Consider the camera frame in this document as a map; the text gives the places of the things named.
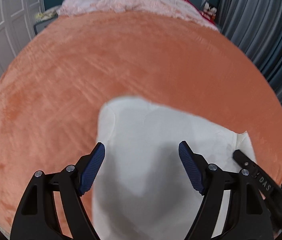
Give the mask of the grey blue curtain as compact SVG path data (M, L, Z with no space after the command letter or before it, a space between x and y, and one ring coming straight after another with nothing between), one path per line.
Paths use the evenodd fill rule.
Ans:
M221 0L221 32L257 66L282 105L282 0Z

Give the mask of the cream quilted jacket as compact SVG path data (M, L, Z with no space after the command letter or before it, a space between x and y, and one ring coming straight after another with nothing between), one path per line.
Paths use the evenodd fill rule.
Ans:
M101 239L185 238L203 198L180 160L181 141L225 171L240 170L235 150L255 160L248 133L132 96L101 107L97 141L106 150L92 192Z

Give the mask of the bedside table with clutter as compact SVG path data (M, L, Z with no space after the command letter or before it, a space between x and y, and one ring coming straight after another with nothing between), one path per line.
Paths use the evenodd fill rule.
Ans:
M38 12L35 15L35 24L34 24L34 32L35 35L38 35L41 31L43 31L50 23L55 21L58 18L58 10L61 6L57 5L52 7L45 12Z

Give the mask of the pink floral duvet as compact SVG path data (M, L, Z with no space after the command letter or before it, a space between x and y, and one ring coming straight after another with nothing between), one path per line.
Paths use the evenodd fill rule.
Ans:
M57 10L59 16L74 16L92 12L115 13L137 11L194 22L202 27L219 31L189 2L185 0L64 0Z

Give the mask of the orange plush bed blanket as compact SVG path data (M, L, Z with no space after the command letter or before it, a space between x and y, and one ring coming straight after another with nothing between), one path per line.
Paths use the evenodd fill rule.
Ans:
M138 95L248 132L261 167L282 182L282 106L225 36L147 12L63 16L0 78L0 227L10 232L32 174L89 152L101 106Z

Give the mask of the red plush toy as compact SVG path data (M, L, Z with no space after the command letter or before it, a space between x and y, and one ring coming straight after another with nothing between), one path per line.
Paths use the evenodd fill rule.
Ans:
M204 5L202 6L201 9L198 9L198 7L196 7L193 3L191 3L191 1L189 0L184 0L186 2L188 2L189 4L191 4L193 7L196 8L196 10L199 11L199 13L206 19L208 20L210 23L212 24L216 24L215 23L215 18L216 18L216 13L217 13L217 8L214 7L213 5L210 5L208 2L205 2Z

